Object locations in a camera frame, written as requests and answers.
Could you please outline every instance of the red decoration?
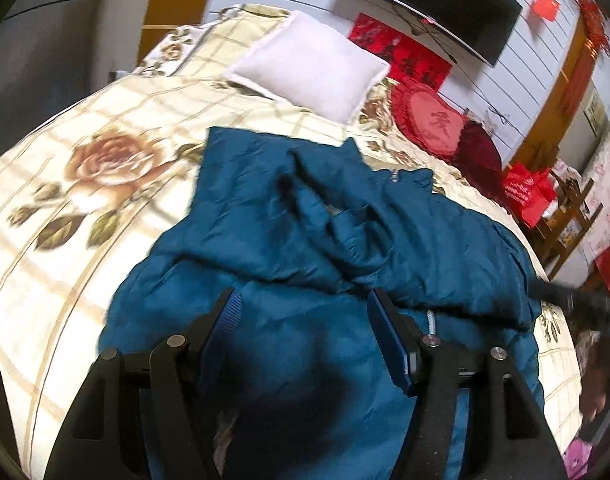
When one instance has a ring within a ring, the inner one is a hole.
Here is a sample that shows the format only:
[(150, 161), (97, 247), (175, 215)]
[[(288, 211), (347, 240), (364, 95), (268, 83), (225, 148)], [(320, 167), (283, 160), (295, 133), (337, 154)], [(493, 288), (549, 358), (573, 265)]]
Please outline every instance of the red decoration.
[[(409, 90), (415, 86), (419, 86), (419, 83), (406, 80), (391, 90), (392, 115), (396, 120), (396, 125), (405, 137), (419, 148), (432, 153), (431, 149), (428, 149), (427, 143), (419, 139), (419, 132), (416, 131), (415, 123), (409, 120)], [(438, 102), (445, 105), (445, 111), (451, 111), (451, 113), (462, 117), (438, 95), (434, 95)], [(441, 114), (437, 114), (436, 118), (441, 118)], [(506, 207), (501, 157), (498, 155), (494, 142), (479, 123), (469, 120), (466, 121), (461, 130), (460, 137), (456, 153), (453, 155), (445, 156), (436, 153), (432, 153), (432, 155), (458, 168), (467, 181), (478, 189), (483, 196), (498, 203), (501, 207)]]
[(601, 9), (593, 0), (575, 0), (581, 9), (586, 22), (588, 38), (597, 50), (603, 50), (610, 56), (610, 38), (605, 35), (605, 19)]
[(585, 21), (588, 39), (583, 46), (581, 54), (578, 56), (578, 61), (574, 66), (568, 85), (561, 98), (561, 107), (563, 112), (568, 116), (575, 114), (583, 99), (589, 80), (592, 77), (599, 51), (603, 50), (607, 56), (610, 56), (610, 38), (605, 34), (605, 19), (601, 9), (598, 8), (598, 5), (593, 0), (575, 1)]
[(389, 77), (396, 81), (412, 78), (438, 90), (451, 64), (427, 47), (363, 13), (358, 15), (349, 40), (391, 65)]
[(456, 153), (466, 118), (434, 90), (406, 79), (391, 91), (392, 115), (399, 130), (417, 146), (443, 160)]
[(532, 10), (544, 20), (553, 22), (559, 12), (560, 3), (556, 0), (535, 0)]
[(547, 206), (556, 198), (548, 180), (549, 173), (550, 168), (530, 173), (522, 164), (517, 164), (503, 180), (512, 211), (530, 229), (538, 224)]

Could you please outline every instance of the wooden chair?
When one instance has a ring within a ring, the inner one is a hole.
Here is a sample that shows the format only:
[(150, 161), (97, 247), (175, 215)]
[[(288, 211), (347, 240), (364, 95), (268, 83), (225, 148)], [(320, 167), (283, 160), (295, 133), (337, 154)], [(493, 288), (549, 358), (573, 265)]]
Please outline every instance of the wooden chair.
[[(603, 204), (599, 204), (590, 218), (587, 218), (581, 209), (586, 197), (594, 186), (592, 179), (588, 181), (588, 184), (581, 192), (573, 184), (564, 182), (554, 172), (550, 171), (550, 174), (557, 180), (562, 192), (562, 196), (559, 199), (559, 208), (551, 218), (547, 220), (541, 219), (530, 233), (532, 247), (543, 267), (551, 264), (556, 259), (552, 270), (548, 273), (549, 280), (556, 276), (560, 267), (563, 266), (570, 254), (572, 254), (572, 251), (576, 249), (603, 209)], [(572, 221), (576, 221), (579, 231), (567, 243), (563, 243), (559, 237), (565, 227)]]

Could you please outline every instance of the metal screw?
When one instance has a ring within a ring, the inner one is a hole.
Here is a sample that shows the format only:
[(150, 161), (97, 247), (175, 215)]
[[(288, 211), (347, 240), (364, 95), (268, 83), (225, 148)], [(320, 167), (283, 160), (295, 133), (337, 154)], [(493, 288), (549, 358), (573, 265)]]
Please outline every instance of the metal screw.
[(424, 335), (421, 341), (424, 345), (429, 346), (430, 348), (436, 348), (441, 344), (441, 340), (439, 339), (439, 337), (435, 336), (434, 334)]
[(177, 348), (179, 346), (183, 346), (185, 344), (185, 336), (181, 334), (176, 334), (173, 336), (169, 336), (167, 338), (167, 345), (172, 348)]
[(101, 353), (101, 357), (105, 360), (105, 361), (110, 361), (111, 359), (114, 359), (116, 356), (118, 355), (118, 351), (115, 348), (108, 348), (102, 351)]
[(497, 361), (503, 361), (508, 356), (508, 353), (500, 346), (495, 346), (492, 350), (490, 350), (490, 355), (492, 355), (492, 357)]

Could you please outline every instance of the red paper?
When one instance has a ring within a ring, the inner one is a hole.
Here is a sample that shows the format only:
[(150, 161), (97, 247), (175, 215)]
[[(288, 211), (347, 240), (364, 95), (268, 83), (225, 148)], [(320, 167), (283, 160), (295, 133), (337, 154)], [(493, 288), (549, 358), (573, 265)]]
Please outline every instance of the red paper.
[(451, 64), (438, 54), (402, 32), (359, 14), (349, 40), (391, 65), (389, 77), (396, 81), (412, 78), (437, 91), (451, 69)]
[(547, 206), (556, 198), (554, 187), (547, 178), (549, 173), (549, 168), (530, 173), (522, 164), (517, 164), (503, 180), (512, 211), (530, 229), (538, 224)]
[(560, 3), (556, 0), (535, 0), (532, 4), (532, 9), (537, 13), (543, 20), (549, 20), (553, 22), (556, 20), (556, 15), (559, 12)]

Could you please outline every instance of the red poster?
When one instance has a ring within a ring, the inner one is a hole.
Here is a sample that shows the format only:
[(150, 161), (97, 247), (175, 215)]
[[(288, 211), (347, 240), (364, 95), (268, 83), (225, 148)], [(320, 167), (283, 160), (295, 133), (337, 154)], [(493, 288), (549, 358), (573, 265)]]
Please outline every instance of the red poster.
[(389, 77), (403, 81), (411, 77), (437, 91), (451, 64), (402, 32), (359, 14), (350, 32), (349, 40), (391, 65)]

